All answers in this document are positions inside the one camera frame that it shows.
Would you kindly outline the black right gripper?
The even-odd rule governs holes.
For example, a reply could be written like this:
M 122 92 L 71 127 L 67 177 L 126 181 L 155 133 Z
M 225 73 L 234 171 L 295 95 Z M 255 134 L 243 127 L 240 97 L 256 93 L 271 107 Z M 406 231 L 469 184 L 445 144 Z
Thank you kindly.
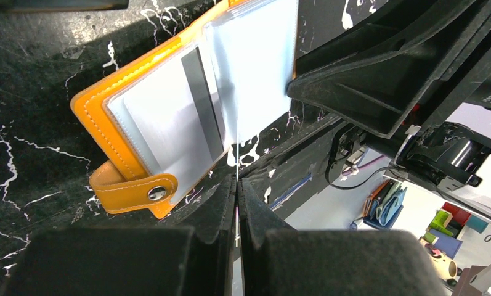
M 368 131 L 395 178 L 478 187 L 491 137 L 471 125 L 491 115 L 491 1 L 389 1 L 299 58 L 288 95 Z

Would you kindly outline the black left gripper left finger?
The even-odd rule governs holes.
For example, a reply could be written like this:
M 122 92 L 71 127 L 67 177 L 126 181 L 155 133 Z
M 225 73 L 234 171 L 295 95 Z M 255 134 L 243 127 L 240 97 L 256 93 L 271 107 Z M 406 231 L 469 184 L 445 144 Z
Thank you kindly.
M 175 227 L 38 234 L 1 295 L 230 295 L 236 188 L 226 176 Z

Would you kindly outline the orange leather card holder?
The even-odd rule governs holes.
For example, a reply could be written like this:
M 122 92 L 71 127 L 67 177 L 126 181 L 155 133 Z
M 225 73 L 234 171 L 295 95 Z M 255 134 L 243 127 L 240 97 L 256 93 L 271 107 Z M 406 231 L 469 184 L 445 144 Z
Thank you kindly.
M 164 218 L 194 188 L 181 196 L 176 177 L 160 171 L 123 94 L 182 50 L 198 46 L 220 116 L 225 149 L 220 159 L 227 157 L 239 168 L 245 157 L 239 145 L 257 144 L 260 133 L 290 109 L 287 86 L 295 75 L 298 10 L 297 1 L 221 1 L 71 100 L 73 113 L 108 157 L 89 180 L 106 212 L 147 209 Z

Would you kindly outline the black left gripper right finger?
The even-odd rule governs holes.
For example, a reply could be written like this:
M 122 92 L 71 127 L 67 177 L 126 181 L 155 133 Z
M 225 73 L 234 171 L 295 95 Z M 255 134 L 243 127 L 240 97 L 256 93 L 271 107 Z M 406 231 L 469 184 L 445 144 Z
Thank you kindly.
M 237 183 L 245 295 L 443 295 L 425 249 L 405 231 L 291 227 Z

